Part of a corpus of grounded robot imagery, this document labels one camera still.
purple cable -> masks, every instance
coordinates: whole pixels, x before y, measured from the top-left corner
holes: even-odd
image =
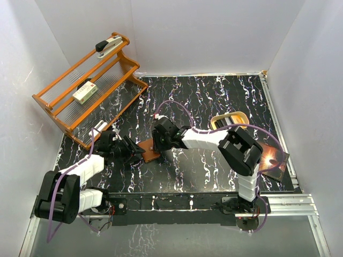
[[[189,121],[190,121],[190,123],[191,123],[191,127],[194,126],[194,119],[193,119],[191,113],[189,112],[189,110],[187,110],[187,108],[186,108],[185,106],[183,106],[181,103],[176,102],[176,101],[174,101],[174,100],[165,100],[164,102],[162,102],[162,103],[158,106],[158,108],[157,108],[157,110],[156,110],[156,114],[159,114],[159,112],[161,111],[162,105],[164,105],[164,104],[166,104],[166,103],[176,103],[177,105],[181,106],[182,109],[187,113],[187,115],[188,115],[188,117],[189,117]]]
[[[94,128],[92,128],[92,146],[91,146],[91,150],[90,150],[90,154],[86,157],[86,159],[89,159],[92,156],[92,152],[93,152],[93,148],[94,148]],[[55,207],[55,201],[56,201],[56,196],[57,196],[57,191],[58,191],[58,187],[62,181],[62,179],[65,177],[65,175],[67,175],[70,171],[72,171],[73,169],[75,169],[79,164],[82,164],[86,161],[86,159],[81,160],[79,163],[73,165],[72,167],[70,167],[69,169],[67,169],[66,172],[64,172],[62,175],[60,175],[60,177],[58,178],[55,188],[54,188],[54,192],[53,192],[53,196],[51,199],[51,205],[50,205],[50,212],[49,212],[49,222],[48,222],[48,235],[47,235],[47,243],[49,243],[52,238],[54,237],[54,235],[56,234],[57,230],[59,229],[59,227],[62,225],[62,222],[55,228],[54,232],[51,234],[51,228],[53,226],[53,214],[54,214],[54,207]]]
[[[265,134],[267,134],[269,137],[271,137],[271,138],[274,140],[274,142],[278,145],[279,149],[281,150],[281,153],[282,153],[282,160],[284,160],[284,159],[286,158],[285,152],[284,152],[284,150],[283,150],[283,148],[282,148],[280,142],[276,139],[276,137],[274,137],[269,131],[267,131],[267,130],[261,128],[261,127],[254,126],[254,125],[250,125],[250,124],[242,124],[242,123],[240,123],[240,124],[230,124],[230,125],[227,125],[227,126],[218,128],[218,129],[216,129],[216,130],[211,130],[211,131],[200,131],[200,130],[197,130],[197,129],[193,126],[193,125],[194,125],[194,119],[192,118],[191,113],[187,110],[187,108],[186,108],[185,106],[183,106],[183,105],[180,104],[179,102],[176,102],[176,101],[174,101],[174,100],[166,100],[166,101],[162,102],[162,103],[158,106],[158,108],[157,108],[157,110],[156,110],[156,113],[158,114],[158,113],[160,112],[161,107],[162,107],[163,104],[166,104],[166,103],[169,103],[169,102],[170,102],[170,103],[176,103],[177,105],[179,105],[179,106],[181,106],[181,107],[183,108],[183,110],[184,110],[184,111],[188,114],[188,116],[189,116],[189,120],[190,120],[190,123],[191,123],[192,130],[195,131],[195,132],[197,132],[197,133],[199,133],[199,134],[212,134],[212,133],[217,132],[217,131],[227,130],[227,129],[231,128],[231,127],[237,127],[237,126],[246,126],[246,127],[250,127],[250,128],[252,128],[252,129],[255,129],[255,130],[260,130],[260,131],[264,132]],[[271,167],[271,168],[269,168],[269,169],[264,169],[264,170],[259,171],[259,172],[258,172],[258,177],[257,177],[257,182],[256,182],[256,184],[258,185],[258,183],[259,183],[259,178],[260,178],[260,176],[261,176],[261,174],[262,174],[263,172],[271,171],[271,170],[274,170],[274,169],[278,168],[279,166],[281,166],[282,162],[279,162],[277,165],[275,165],[275,166],[273,166],[273,167]],[[256,196],[257,196],[258,199],[260,199],[260,200],[263,202],[266,212],[265,212],[264,220],[263,220],[261,226],[259,226],[256,230],[254,230],[254,232],[259,231],[259,230],[264,226],[264,224],[265,224],[266,221],[267,221],[267,217],[268,217],[268,206],[267,206],[266,201],[258,194],[258,191],[259,191],[259,187],[258,187],[258,186],[257,186],[257,188],[256,188],[256,191],[257,191],[257,192],[256,192]]]
[[[79,215],[79,217],[81,218],[81,220],[82,220],[83,222],[85,222],[87,226],[89,226],[89,227],[91,228],[91,230],[93,230],[93,231],[96,232],[96,233],[99,233],[99,232],[100,232],[100,230],[98,230],[98,229],[96,229],[95,227],[93,227],[92,225],[90,225],[90,224],[88,223],[88,221],[86,221],[86,219],[85,219],[84,217],[82,217],[81,214],[78,214],[78,215]]]

